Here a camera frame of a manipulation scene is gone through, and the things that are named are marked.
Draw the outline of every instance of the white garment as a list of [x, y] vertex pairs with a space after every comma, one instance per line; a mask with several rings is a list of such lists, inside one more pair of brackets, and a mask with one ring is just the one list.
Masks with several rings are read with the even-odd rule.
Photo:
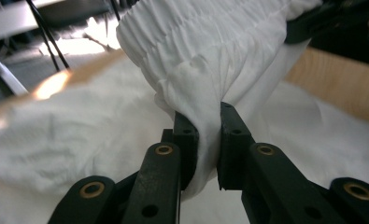
[[[170, 6], [171, 2], [140, 1], [125, 16], [120, 29], [129, 27], [123, 25], [129, 22], [134, 23], [132, 29], [139, 28], [139, 20], [135, 20], [136, 15], [131, 16], [131, 13], [140, 11], [147, 14], [142, 9], [145, 4], [155, 6], [153, 9], [157, 10], [157, 5], [162, 8], [165, 4]], [[201, 147], [204, 149], [198, 163], [198, 168], [201, 168], [198, 170], [203, 171], [197, 171], [192, 191], [187, 194], [193, 195], [200, 190], [206, 182], [202, 175], [207, 177], [212, 169], [216, 152], [214, 147], [207, 146], [215, 141], [218, 130], [210, 130], [210, 136], [205, 133], [217, 126], [208, 119], [209, 116], [216, 119], [213, 116], [220, 109], [215, 108], [214, 103], [220, 103], [221, 99], [237, 108], [257, 141], [282, 148], [311, 180], [325, 187], [333, 178], [345, 175], [369, 182], [368, 123], [356, 120], [284, 83], [279, 84], [263, 104], [305, 46], [288, 47], [277, 43], [284, 39], [281, 33], [284, 21], [281, 20], [291, 15], [289, 12], [294, 9], [300, 13], [305, 7], [286, 10], [278, 4], [288, 4], [289, 1], [276, 1], [274, 4], [262, 0], [249, 2], [254, 4], [241, 5], [239, 10], [255, 11], [249, 13], [253, 15], [248, 18], [248, 24], [252, 25], [251, 35], [243, 45], [203, 50], [201, 47], [206, 47], [206, 41], [192, 49], [193, 52], [202, 49], [202, 52], [177, 66], [168, 66], [171, 64], [169, 60], [176, 62], [177, 57], [184, 57], [175, 49], [164, 54], [164, 66], [159, 66], [158, 60], [144, 63], [144, 66], [136, 60], [145, 74], [148, 72], [146, 66], [152, 68], [150, 71], [161, 70], [161, 73], [155, 73], [161, 78], [169, 74], [170, 77], [159, 82], [147, 76], [149, 82], [155, 82], [153, 87], [160, 92], [158, 97], [164, 97], [157, 99], [164, 99], [169, 106], [177, 106], [179, 111], [192, 116], [192, 122], [203, 133], [205, 140]], [[216, 0], [214, 3], [224, 8], [232, 6], [231, 1]], [[300, 3], [314, 4], [298, 1], [288, 6], [300, 6], [297, 5]], [[203, 1], [195, 3], [199, 8], [208, 4]], [[265, 15], [269, 15], [269, 5], [272, 9], [281, 9], [268, 17], [268, 21], [273, 21], [271, 24], [261, 22]], [[207, 10], [190, 11], [177, 7], [177, 13], [192, 12], [195, 15], [195, 12], [204, 11]], [[172, 14], [161, 10], [155, 20], [160, 20], [164, 13], [166, 18]], [[164, 23], [150, 22], [148, 33], [141, 33], [143, 29], [131, 32], [134, 35], [155, 35], [159, 29], [151, 27], [155, 24]], [[278, 36], [269, 36], [268, 32]], [[130, 53], [128, 41], [135, 42], [137, 37], [131, 40], [125, 37], [125, 40], [122, 44]], [[158, 48], [161, 52], [167, 50], [164, 45]], [[165, 68], [172, 72], [165, 73]], [[76, 181], [88, 175], [105, 175], [114, 181], [122, 180], [139, 168], [147, 148], [160, 140], [162, 129], [172, 128], [172, 120], [153, 103], [154, 90], [128, 59], [113, 64], [101, 73], [87, 85], [71, 87], [46, 101], [15, 106], [2, 117], [7, 127], [0, 129], [0, 223], [46, 223], [57, 202]], [[217, 187], [216, 183], [210, 182], [206, 190], [183, 203], [181, 223], [248, 223], [237, 193], [219, 192], [215, 190]]]
[[286, 20], [317, 4], [320, 0], [145, 0], [123, 17], [118, 39], [156, 90], [156, 103], [171, 116], [185, 115], [200, 134], [197, 169], [185, 197], [213, 176], [220, 101], [246, 100], [248, 116], [262, 105], [301, 52], [283, 53], [278, 67], [268, 68], [286, 37]]

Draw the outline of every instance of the floor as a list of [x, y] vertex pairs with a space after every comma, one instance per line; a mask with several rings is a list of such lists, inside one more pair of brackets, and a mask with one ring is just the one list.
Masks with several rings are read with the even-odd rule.
[[[117, 20], [111, 16], [108, 23], [108, 45], [113, 49], [120, 47], [115, 36], [117, 25]], [[58, 31], [55, 35], [61, 38], [58, 45], [71, 68], [81, 66], [101, 54], [108, 53], [103, 20], [97, 18], [89, 20], [87, 23]], [[30, 36], [30, 43], [22, 43], [14, 39], [15, 50], [12, 42], [5, 40], [6, 44], [3, 44], [4, 41], [0, 41], [1, 62], [29, 91], [43, 79], [57, 72], [41, 36], [35, 32]], [[12, 92], [0, 78], [0, 102], [11, 95]]]

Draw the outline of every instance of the sunlight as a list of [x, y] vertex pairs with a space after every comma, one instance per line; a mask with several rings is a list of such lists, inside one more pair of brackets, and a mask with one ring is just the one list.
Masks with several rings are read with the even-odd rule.
[[37, 100], [45, 100], [52, 96], [52, 94], [61, 91], [67, 84], [71, 77], [70, 72], [63, 71], [43, 81], [37, 89], [32, 93], [32, 96]]
[[[106, 24], [104, 22], [97, 23], [94, 18], [88, 19], [88, 27], [84, 30], [78, 30], [73, 35], [86, 34], [89, 38], [59, 39], [56, 41], [62, 54], [81, 55], [90, 53], [101, 53], [106, 51], [107, 44], [112, 49], [120, 49], [120, 43], [117, 40], [116, 28], [117, 21], [108, 22], [108, 38], [106, 35]], [[49, 42], [52, 53], [58, 55], [55, 48]], [[43, 55], [50, 55], [47, 45], [41, 44], [39, 50]]]

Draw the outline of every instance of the wooden table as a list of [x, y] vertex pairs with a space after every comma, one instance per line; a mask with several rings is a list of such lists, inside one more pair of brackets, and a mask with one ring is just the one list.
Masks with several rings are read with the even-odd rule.
[[[0, 114], [10, 106], [48, 98], [67, 86], [87, 82], [99, 71], [126, 57], [119, 49], [92, 63], [60, 72], [42, 82], [31, 93], [8, 98], [0, 104]], [[369, 120], [369, 65], [316, 49], [307, 49], [286, 80], [298, 85], [349, 114]]]
[[369, 65], [307, 49], [286, 80], [369, 121]]

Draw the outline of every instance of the fabric fold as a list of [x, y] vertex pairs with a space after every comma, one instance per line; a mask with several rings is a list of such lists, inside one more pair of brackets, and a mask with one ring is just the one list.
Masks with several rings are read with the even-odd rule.
[[171, 116], [185, 115], [200, 133], [197, 169], [185, 198], [202, 190], [216, 166], [220, 101], [238, 102], [257, 89], [248, 106], [260, 106], [287, 72], [272, 75], [274, 85], [260, 84], [284, 42], [286, 20], [320, 2], [145, 0], [122, 19], [118, 39], [156, 90], [157, 104]]

